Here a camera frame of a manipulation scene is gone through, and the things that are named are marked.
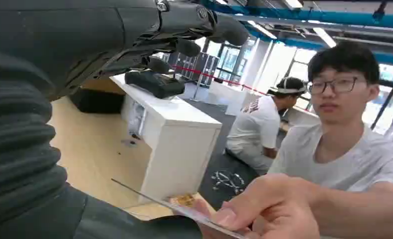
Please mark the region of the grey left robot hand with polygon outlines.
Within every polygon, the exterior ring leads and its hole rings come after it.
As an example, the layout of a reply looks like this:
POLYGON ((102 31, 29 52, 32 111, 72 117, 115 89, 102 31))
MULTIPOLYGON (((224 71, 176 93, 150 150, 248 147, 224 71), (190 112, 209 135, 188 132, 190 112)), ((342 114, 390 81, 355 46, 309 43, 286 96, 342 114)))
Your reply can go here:
POLYGON ((187 0, 0 0, 0 239, 199 239, 195 220, 144 221, 67 182, 50 142, 51 102, 88 79, 198 54, 201 37, 242 45, 248 30, 187 0))

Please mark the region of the person's hand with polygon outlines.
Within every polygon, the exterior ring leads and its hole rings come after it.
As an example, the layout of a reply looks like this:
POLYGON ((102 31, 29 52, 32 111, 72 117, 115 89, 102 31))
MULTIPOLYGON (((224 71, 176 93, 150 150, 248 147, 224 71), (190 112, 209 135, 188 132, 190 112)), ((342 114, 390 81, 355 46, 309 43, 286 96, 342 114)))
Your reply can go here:
POLYGON ((284 174, 264 175, 215 213, 203 200, 195 200, 192 208, 246 239, 318 239, 320 230, 308 199, 292 191, 294 184, 284 174))

